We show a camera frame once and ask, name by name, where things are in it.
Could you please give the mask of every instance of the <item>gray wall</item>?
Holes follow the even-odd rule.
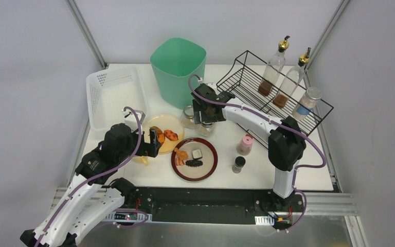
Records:
[[[65,1],[0,1],[0,246],[24,246],[65,184],[98,70]]]
[[[106,62],[149,63],[181,37],[207,50],[207,64],[232,64],[249,49],[268,59],[291,35],[287,64],[313,47],[340,0],[77,0]]]
[[[395,1],[352,1],[310,69],[335,111],[324,122],[370,246],[395,246]]]

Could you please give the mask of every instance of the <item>green trash bin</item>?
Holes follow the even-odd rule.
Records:
[[[179,109],[192,105],[188,78],[192,74],[204,78],[206,56],[204,48],[181,38],[171,38],[154,51],[151,65],[161,96],[166,102]],[[194,77],[193,88],[198,85]]]

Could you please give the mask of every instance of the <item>wire shelf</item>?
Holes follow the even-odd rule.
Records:
[[[233,93],[243,102],[269,115],[280,117],[282,119],[292,116],[292,111],[298,104],[300,104],[299,101],[294,99],[292,96],[289,96],[289,100],[287,101],[284,108],[280,109],[279,107],[275,106],[272,103],[272,100],[278,93],[279,88],[273,86],[267,97],[258,93],[258,87],[261,83],[261,80],[264,78],[251,69],[247,64],[266,65],[267,63],[248,50],[243,52],[241,55],[236,57],[229,72],[219,82],[217,82],[217,89],[219,91],[228,91]],[[239,70],[233,71],[233,68],[236,65],[241,65],[241,67]],[[306,88],[302,85],[299,85],[299,88],[303,90],[302,94],[306,90]],[[320,108],[321,112],[325,112],[324,117],[320,117],[317,114],[317,108]],[[303,120],[298,121],[300,130],[305,135],[310,135],[333,109],[334,107],[332,105],[324,100],[320,100],[317,106]],[[251,133],[249,130],[245,129],[244,127],[242,128],[246,132],[249,132],[253,135],[253,133]],[[258,141],[263,146],[267,147],[267,140],[258,138]]]

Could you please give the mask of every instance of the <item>spice shaker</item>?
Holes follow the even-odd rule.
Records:
[[[293,117],[299,121],[303,120],[320,101],[321,97],[322,92],[319,88],[309,87],[300,99],[299,104],[294,107]]]
[[[196,132],[204,137],[212,137],[215,126],[214,122],[201,122],[201,124],[197,126]]]
[[[237,152],[240,155],[248,155],[252,150],[252,144],[254,143],[254,138],[251,135],[245,135],[241,138],[240,142],[237,144]]]
[[[197,125],[194,123],[194,111],[193,106],[189,105],[184,108],[181,115],[181,123],[184,128],[196,129]]]
[[[241,169],[243,168],[244,164],[246,164],[246,159],[238,156],[236,158],[236,161],[234,162],[233,166],[232,166],[232,171],[234,173],[240,173]]]
[[[284,108],[285,104],[289,100],[289,97],[293,94],[300,81],[305,76],[305,70],[303,66],[310,61],[310,51],[311,48],[308,47],[307,52],[299,57],[299,62],[297,65],[289,70],[282,81],[281,87],[279,87],[279,91],[273,100],[273,104],[277,107],[281,109]]]
[[[290,36],[286,36],[284,40],[279,42],[278,51],[270,58],[267,62],[266,69],[264,70],[263,78],[260,86],[258,87],[258,93],[262,96],[267,97],[273,86],[278,81],[279,74],[285,65],[285,50],[289,47],[288,39]]]

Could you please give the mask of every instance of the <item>black lid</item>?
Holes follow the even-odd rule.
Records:
[[[246,164],[246,159],[241,156],[238,156],[236,158],[236,165],[237,166],[244,166],[244,164]]]

